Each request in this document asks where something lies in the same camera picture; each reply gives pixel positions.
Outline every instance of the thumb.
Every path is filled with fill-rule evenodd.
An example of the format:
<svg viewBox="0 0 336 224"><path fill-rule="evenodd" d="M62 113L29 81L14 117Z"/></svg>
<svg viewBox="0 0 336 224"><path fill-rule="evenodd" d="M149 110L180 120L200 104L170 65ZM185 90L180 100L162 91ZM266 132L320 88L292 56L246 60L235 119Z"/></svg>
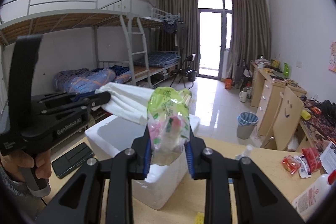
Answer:
<svg viewBox="0 0 336 224"><path fill-rule="evenodd" d="M32 168L35 165L34 159L22 150L15 150L10 153L7 161L12 162L19 167Z"/></svg>

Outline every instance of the glass door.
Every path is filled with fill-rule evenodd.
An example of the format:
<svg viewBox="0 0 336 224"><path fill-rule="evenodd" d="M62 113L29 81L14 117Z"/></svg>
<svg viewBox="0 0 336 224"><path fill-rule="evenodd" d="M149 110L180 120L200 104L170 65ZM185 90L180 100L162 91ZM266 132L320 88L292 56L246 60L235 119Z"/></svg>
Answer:
<svg viewBox="0 0 336 224"><path fill-rule="evenodd" d="M201 12L200 20L199 74L219 78L222 56L222 13Z"/></svg>

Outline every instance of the brown curtain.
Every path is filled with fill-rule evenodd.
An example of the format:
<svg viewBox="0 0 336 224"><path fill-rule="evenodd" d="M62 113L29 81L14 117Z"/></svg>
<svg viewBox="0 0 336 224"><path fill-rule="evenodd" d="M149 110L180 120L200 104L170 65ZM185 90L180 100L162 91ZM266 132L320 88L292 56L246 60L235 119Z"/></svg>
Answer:
<svg viewBox="0 0 336 224"><path fill-rule="evenodd" d="M198 71L200 56L198 0L156 0L156 7L173 15L181 15L181 21L185 23L188 32L184 45L180 45L183 48L181 59L183 61L187 56L196 54L195 61L191 64L191 67ZM157 51L177 50L174 35L168 34L162 29L156 32L154 41L153 46Z"/></svg>
<svg viewBox="0 0 336 224"><path fill-rule="evenodd" d="M266 0L232 0L232 38L226 78L235 78L242 60L249 64L258 55L270 58L271 39Z"/></svg>

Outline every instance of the styrofoam box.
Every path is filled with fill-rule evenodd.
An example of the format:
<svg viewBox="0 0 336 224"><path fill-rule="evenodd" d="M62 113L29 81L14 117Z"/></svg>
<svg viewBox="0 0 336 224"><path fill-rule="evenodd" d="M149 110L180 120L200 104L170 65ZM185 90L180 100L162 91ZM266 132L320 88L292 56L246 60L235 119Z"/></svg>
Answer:
<svg viewBox="0 0 336 224"><path fill-rule="evenodd" d="M197 133L200 119L190 115L190 125ZM85 131L92 150L100 160L114 157L131 147L135 138L144 134L146 125L139 125L112 115ZM147 206L159 210L169 200L188 170L185 152L169 166L151 165L147 178L132 181L133 196Z"/></svg>

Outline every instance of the white kettle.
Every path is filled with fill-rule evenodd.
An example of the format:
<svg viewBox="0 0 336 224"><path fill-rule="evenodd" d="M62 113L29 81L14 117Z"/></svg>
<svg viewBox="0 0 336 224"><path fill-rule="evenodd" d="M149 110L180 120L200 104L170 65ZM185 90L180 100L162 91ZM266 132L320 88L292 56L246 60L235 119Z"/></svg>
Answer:
<svg viewBox="0 0 336 224"><path fill-rule="evenodd" d="M243 103L247 100L247 88L243 88L243 91L239 92L239 100Z"/></svg>

